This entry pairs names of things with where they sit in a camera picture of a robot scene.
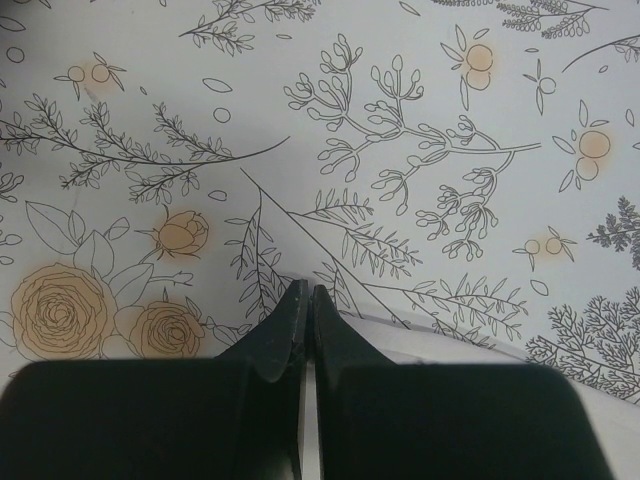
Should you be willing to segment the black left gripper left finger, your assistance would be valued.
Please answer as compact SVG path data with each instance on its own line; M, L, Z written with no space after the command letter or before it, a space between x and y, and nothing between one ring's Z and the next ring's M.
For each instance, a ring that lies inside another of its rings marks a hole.
M308 284L212 359L43 361L1 397L5 479L297 479Z

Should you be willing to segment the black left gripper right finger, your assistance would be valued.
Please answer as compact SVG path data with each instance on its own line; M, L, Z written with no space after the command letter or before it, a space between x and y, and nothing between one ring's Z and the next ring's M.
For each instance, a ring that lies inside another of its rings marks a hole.
M607 479L569 382L530 364L398 364L313 292L326 479Z

